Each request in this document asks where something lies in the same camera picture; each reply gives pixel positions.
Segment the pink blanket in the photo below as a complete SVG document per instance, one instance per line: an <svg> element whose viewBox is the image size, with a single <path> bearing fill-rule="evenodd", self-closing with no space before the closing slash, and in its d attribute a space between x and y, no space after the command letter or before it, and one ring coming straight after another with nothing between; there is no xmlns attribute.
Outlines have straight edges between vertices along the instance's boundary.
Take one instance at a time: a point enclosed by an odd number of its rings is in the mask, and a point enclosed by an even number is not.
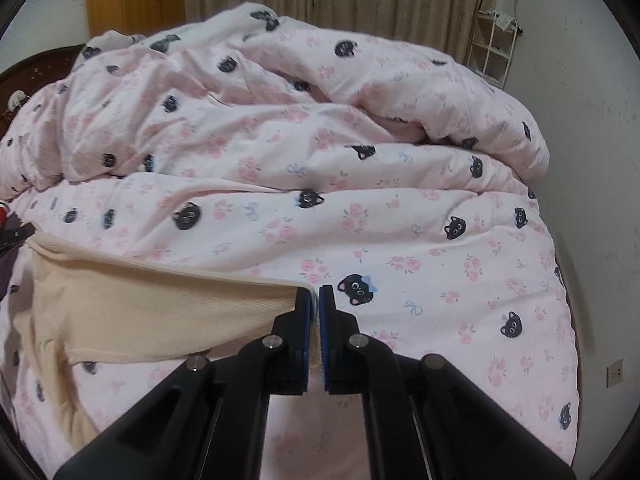
<svg viewBox="0 0 640 480"><path fill-rule="evenodd" d="M364 332L443 354L570 462L575 335L522 183L548 151L519 102L436 50L256 4L90 45L2 140L0 199L23 220L133 258L330 283ZM52 476L71 450L10 328L29 270L23 248L0 304L2 405ZM103 429L177 363L85 363L74 379ZM306 397L274 398L262 477L368 478L358 404L317 375Z"/></svg>

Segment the brown wooden headboard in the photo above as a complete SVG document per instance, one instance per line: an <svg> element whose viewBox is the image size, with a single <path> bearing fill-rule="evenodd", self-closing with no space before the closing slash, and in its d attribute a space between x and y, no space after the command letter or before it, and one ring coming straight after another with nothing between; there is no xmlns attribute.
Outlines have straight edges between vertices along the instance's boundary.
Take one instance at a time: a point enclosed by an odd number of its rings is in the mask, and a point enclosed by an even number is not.
<svg viewBox="0 0 640 480"><path fill-rule="evenodd" d="M64 79L83 46L65 46L41 52L0 74L0 139L4 137L19 110L16 108L13 112L9 111L9 97L17 90L22 90L30 97L43 86Z"/></svg>

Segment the silver bolt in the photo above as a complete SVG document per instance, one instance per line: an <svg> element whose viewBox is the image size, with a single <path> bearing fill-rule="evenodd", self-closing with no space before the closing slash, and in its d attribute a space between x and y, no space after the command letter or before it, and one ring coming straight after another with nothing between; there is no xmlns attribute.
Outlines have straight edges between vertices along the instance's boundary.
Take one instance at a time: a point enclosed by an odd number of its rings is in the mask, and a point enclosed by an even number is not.
<svg viewBox="0 0 640 480"><path fill-rule="evenodd" d="M282 338L276 334L269 334L262 340L262 344L265 345L268 349L272 350L282 345Z"/></svg>
<svg viewBox="0 0 640 480"><path fill-rule="evenodd" d="M204 357L204 355L191 355L187 358L187 368L192 372L197 372L198 370L202 370L209 360Z"/></svg>
<svg viewBox="0 0 640 480"><path fill-rule="evenodd" d="M444 357L438 354L425 355L423 361L431 370L442 370L445 365Z"/></svg>
<svg viewBox="0 0 640 480"><path fill-rule="evenodd" d="M369 344L369 338L364 334L353 334L349 338L349 344L356 348L362 348Z"/></svg>

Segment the blanket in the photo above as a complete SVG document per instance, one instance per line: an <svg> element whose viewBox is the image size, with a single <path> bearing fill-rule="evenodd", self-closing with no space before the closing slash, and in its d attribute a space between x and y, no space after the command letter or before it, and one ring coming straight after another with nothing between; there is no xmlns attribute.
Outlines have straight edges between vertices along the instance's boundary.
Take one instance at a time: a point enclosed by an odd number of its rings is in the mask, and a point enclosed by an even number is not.
<svg viewBox="0 0 640 480"><path fill-rule="evenodd" d="M243 4L119 50L90 42L23 107L0 160L0 199L71 242L333 285L363 332L443 354L570 462L575 335L527 187L548 151L522 104L450 57ZM12 277L24 296L4 301L30 301L27 251ZM101 429L175 362L78 367ZM22 368L26 428L47 393ZM272 401L263 477L366 478L357 400L314 391L304 408ZM36 433L30 449L55 471L71 451Z"/></svg>

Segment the white wall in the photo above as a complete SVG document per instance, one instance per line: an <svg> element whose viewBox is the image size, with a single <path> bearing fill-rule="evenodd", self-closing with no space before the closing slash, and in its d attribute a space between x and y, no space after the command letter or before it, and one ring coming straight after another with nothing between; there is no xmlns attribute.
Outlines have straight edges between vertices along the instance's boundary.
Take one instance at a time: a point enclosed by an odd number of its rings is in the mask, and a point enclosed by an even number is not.
<svg viewBox="0 0 640 480"><path fill-rule="evenodd" d="M27 0L0 39L0 73L44 50L88 40L85 0Z"/></svg>
<svg viewBox="0 0 640 480"><path fill-rule="evenodd" d="M503 0L513 13L513 0ZM551 152L538 186L565 273L582 365L574 469L587 479L640 402L640 60L602 0L519 0L505 90ZM624 359L624 382L606 367Z"/></svg>

